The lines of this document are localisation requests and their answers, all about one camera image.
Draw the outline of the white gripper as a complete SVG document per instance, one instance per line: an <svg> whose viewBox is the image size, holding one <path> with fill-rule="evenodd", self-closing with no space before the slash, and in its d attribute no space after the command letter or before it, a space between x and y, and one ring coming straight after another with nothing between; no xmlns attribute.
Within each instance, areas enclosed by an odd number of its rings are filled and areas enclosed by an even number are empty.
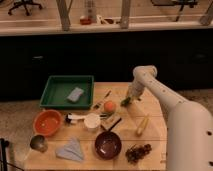
<svg viewBox="0 0 213 171"><path fill-rule="evenodd" d="M133 98L137 99L138 101L141 101L140 96L143 94L143 92L144 86L139 81L133 80L127 90L127 103L131 104Z"/></svg>

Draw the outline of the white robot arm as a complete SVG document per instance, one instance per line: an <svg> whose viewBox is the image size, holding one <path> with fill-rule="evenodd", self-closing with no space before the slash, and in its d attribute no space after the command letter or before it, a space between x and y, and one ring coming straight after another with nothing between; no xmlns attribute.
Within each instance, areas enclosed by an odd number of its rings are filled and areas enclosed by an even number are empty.
<svg viewBox="0 0 213 171"><path fill-rule="evenodd" d="M213 171L213 115L156 79L153 65L137 66L127 91L138 99L147 88L168 111L166 171Z"/></svg>

